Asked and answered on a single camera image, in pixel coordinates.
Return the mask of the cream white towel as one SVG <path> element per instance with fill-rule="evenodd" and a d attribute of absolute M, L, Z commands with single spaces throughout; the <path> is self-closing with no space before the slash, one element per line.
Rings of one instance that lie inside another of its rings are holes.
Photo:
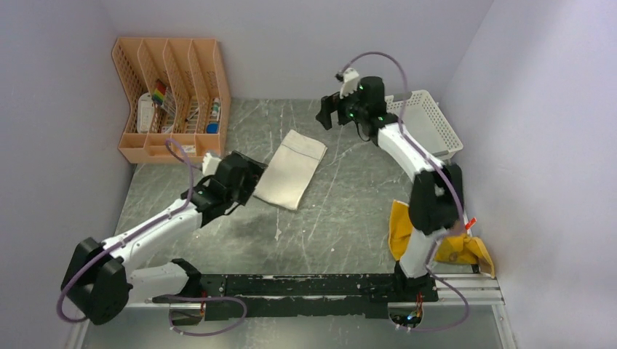
<path fill-rule="evenodd" d="M 261 176 L 253 195 L 269 204 L 298 209 L 327 146 L 318 140 L 289 131 Z"/>

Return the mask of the yellow brown towel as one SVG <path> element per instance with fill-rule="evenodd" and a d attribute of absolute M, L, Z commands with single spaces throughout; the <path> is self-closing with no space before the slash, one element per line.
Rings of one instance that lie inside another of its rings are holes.
<path fill-rule="evenodd" d="M 426 258 L 431 250 L 433 239 L 416 230 L 409 217 L 409 206 L 395 200 L 389 218 L 389 249 L 393 258 L 407 274 L 416 278 L 426 274 Z M 478 265 L 482 273 L 495 278 L 492 258 L 479 237 L 462 233 L 459 236 L 446 236 L 437 243 L 433 257 L 436 262 L 460 265 Z"/>

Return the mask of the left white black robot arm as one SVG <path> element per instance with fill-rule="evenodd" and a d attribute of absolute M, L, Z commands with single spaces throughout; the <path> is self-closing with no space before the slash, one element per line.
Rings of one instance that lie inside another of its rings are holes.
<path fill-rule="evenodd" d="M 162 212 L 117 236 L 86 238 L 76 246 L 60 287 L 59 317 L 71 321 L 63 313 L 66 299 L 84 319 L 101 325 L 131 303 L 192 302 L 206 295 L 201 273 L 183 258 L 154 268 L 141 265 L 174 238 L 245 205 L 268 166 L 234 151 L 221 159 L 206 155 L 203 167 L 211 174 L 200 181 L 190 174 L 188 190 Z"/>

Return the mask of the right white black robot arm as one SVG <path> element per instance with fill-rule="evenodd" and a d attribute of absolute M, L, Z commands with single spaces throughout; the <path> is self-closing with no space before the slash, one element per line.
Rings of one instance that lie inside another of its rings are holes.
<path fill-rule="evenodd" d="M 326 130 L 333 126 L 334 113 L 339 125 L 354 123 L 358 133 L 403 168 L 412 184 L 407 204 L 410 240 L 397 262 L 392 283 L 394 295 L 409 301 L 428 281 L 428 266 L 440 239 L 464 226 L 462 171 L 421 146 L 405 128 L 402 114 L 388 112 L 382 78 L 339 73 L 336 79 L 341 88 L 321 99 L 316 120 Z"/>

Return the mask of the blue capped white bottle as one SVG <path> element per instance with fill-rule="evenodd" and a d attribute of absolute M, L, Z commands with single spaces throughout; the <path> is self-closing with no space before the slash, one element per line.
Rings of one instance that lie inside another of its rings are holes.
<path fill-rule="evenodd" d="M 218 133 L 219 124 L 220 124 L 220 115 L 221 115 L 221 101 L 218 97 L 215 97 L 212 100 L 210 115 L 208 117 L 207 126 L 205 129 L 207 134 Z"/>

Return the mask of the white plastic basket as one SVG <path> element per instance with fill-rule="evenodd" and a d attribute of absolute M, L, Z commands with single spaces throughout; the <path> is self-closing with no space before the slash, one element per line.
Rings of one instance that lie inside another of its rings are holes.
<path fill-rule="evenodd" d="M 460 138 L 428 91 L 412 91 L 405 100 L 394 95 L 387 95 L 384 99 L 389 113 L 399 116 L 401 109 L 405 108 L 405 127 L 433 156 L 447 161 L 463 149 Z"/>

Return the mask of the orange plastic file organizer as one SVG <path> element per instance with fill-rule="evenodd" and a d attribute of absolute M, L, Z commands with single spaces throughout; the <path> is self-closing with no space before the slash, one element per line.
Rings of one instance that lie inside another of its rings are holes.
<path fill-rule="evenodd" d="M 130 105 L 119 151 L 132 164 L 172 163 L 185 151 L 194 163 L 207 152 L 226 151 L 231 94 L 220 44 L 216 39 L 120 37 L 112 58 Z M 167 85 L 164 105 L 148 133 L 139 133 L 138 99 L 154 91 L 156 80 Z M 212 100 L 221 101 L 218 133 L 207 134 Z"/>

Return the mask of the rainbow coloured item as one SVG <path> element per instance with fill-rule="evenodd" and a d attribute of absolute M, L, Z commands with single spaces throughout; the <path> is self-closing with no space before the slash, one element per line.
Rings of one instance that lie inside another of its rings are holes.
<path fill-rule="evenodd" d="M 158 106 L 163 106 L 166 99 L 167 85 L 160 79 L 156 80 L 154 91 L 151 93 L 151 99 Z"/>

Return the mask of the white remote control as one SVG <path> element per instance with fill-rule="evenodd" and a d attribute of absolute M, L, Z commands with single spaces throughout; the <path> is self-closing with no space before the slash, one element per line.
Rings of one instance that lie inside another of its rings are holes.
<path fill-rule="evenodd" d="M 149 93 L 144 93 L 138 99 L 137 107 L 137 126 L 139 133 L 148 133 L 152 119 L 155 115 L 156 107 Z"/>

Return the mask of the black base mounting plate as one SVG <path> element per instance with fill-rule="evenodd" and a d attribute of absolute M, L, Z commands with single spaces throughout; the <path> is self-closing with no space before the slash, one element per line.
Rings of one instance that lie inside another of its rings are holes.
<path fill-rule="evenodd" d="M 208 321 L 256 317 L 347 316 L 388 318 L 394 303 L 436 302 L 435 280 L 408 281 L 393 273 L 260 275 L 204 274 L 191 277 L 179 303 L 207 297 Z"/>

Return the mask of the aluminium frame rail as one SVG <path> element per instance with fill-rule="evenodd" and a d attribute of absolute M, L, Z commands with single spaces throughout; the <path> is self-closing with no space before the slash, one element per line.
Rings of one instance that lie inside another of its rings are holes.
<path fill-rule="evenodd" d="M 120 268 L 89 272 L 67 298 L 93 324 L 126 307 L 168 308 L 173 329 L 202 321 L 296 316 L 363 316 L 388 319 L 396 328 L 430 332 L 420 325 L 431 306 L 487 306 L 504 348 L 516 342 L 499 283 L 480 273 L 449 273 L 402 281 L 389 273 L 255 275 L 203 274 L 174 263 L 127 276 Z"/>

